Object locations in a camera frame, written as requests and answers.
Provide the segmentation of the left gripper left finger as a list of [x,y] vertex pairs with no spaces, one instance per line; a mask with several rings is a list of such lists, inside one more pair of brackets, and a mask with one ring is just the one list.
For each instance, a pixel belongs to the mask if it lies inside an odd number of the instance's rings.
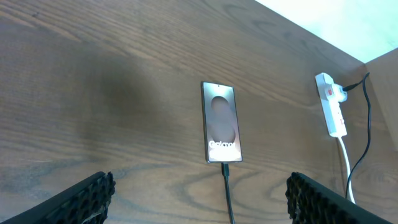
[[97,172],[1,224],[103,224],[115,185],[111,172]]

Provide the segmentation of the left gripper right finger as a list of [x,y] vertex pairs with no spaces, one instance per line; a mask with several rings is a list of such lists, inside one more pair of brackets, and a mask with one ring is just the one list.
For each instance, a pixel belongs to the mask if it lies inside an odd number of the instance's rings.
[[390,224],[299,172],[287,179],[285,196],[292,223]]

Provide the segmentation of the Samsung Galaxy smartphone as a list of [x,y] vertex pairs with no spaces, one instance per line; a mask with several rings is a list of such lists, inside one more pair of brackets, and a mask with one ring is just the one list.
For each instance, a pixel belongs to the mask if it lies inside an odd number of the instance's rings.
[[201,102],[207,162],[241,162],[243,153],[234,88],[201,82]]

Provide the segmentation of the white power strip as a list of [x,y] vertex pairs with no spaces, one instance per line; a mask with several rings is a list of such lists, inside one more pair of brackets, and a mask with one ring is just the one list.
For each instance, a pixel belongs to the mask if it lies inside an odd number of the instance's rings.
[[327,73],[316,75],[315,81],[329,135],[334,138],[347,135],[345,120],[340,108],[340,103],[348,98],[347,92],[343,91],[343,87],[336,84]]

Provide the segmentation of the brown cardboard box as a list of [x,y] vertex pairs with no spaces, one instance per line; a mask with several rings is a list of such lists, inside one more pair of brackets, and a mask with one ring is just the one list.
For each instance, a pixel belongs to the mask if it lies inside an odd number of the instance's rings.
[[397,49],[365,64],[397,150]]

